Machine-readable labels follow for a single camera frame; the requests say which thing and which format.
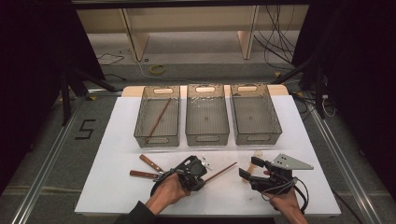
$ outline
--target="plastic bin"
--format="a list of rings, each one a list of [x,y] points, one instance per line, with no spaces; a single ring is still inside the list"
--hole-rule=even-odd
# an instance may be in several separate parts
[[[231,99],[235,143],[274,145],[282,129],[267,85],[231,85]]]
[[[223,85],[189,85],[186,113],[186,137],[189,146],[227,145],[230,126]]]
[[[145,87],[134,129],[140,147],[179,145],[179,105],[179,86]]]

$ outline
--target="white table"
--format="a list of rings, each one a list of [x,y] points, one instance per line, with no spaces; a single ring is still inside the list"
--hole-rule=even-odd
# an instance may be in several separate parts
[[[138,157],[145,153],[164,170],[181,163],[190,155],[205,158],[213,171],[203,176],[207,179],[217,171],[237,161],[237,164],[209,181],[202,189],[193,192],[177,204],[167,207],[162,216],[236,216],[275,217],[279,213],[265,202],[260,193],[243,182],[238,167],[247,169],[250,157],[261,150],[265,160],[272,161],[279,153],[313,165],[314,170],[293,171],[309,190],[307,216],[332,217],[341,211],[332,195],[329,184],[320,167],[318,158],[291,96],[272,96],[283,133],[274,146],[237,146],[233,136],[233,118],[227,98],[230,137],[225,147],[188,147],[184,134],[186,118],[186,95],[181,94],[180,146],[168,148],[140,148],[134,139],[134,126],[140,106],[140,97],[120,97],[106,127],[101,146],[87,178],[76,207],[84,215],[126,214],[137,201],[149,198],[152,180],[129,176],[129,171],[140,170],[155,173]],[[263,175],[262,168],[255,168],[254,175]]]

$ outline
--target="wooden stick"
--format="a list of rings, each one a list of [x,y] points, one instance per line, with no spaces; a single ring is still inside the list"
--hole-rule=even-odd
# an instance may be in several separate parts
[[[168,102],[166,103],[165,107],[163,108],[163,112],[161,112],[160,116],[157,118],[157,121],[155,121],[154,126],[152,126],[151,131],[149,131],[148,138],[146,138],[146,143],[149,141],[149,138],[154,133],[155,128],[157,128],[158,123],[160,122],[161,118],[163,117],[163,113],[165,112],[165,110],[168,107],[169,103],[171,103],[171,99],[172,98],[169,98]]]
[[[217,174],[210,176],[210,177],[209,177],[206,181],[204,181],[204,182],[207,183],[209,180],[215,178],[215,177],[218,176],[219,174],[221,174],[221,173],[223,173],[224,171],[230,169],[230,167],[234,166],[235,164],[236,164],[236,162],[234,162],[233,164],[227,166],[226,168],[222,169],[222,170],[221,170],[220,172],[218,172]]]

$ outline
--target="person's left hand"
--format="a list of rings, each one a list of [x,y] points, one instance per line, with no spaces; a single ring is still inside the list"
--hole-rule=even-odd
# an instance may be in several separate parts
[[[158,215],[168,205],[177,203],[185,196],[190,196],[191,192],[183,189],[178,181],[178,175],[172,174],[166,177],[154,194],[146,202],[146,207],[154,214]]]

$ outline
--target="person's arm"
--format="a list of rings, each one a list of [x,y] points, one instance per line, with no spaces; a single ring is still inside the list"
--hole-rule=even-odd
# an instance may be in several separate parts
[[[173,203],[177,203],[191,193],[183,189],[178,182],[178,175],[168,176],[154,194],[148,199],[146,204],[138,202],[136,207],[126,216],[120,216],[113,224],[149,224],[163,209]]]
[[[287,194],[276,195],[264,193],[270,198],[270,204],[275,207],[290,224],[306,224],[308,221],[300,210],[294,189],[291,189]]]

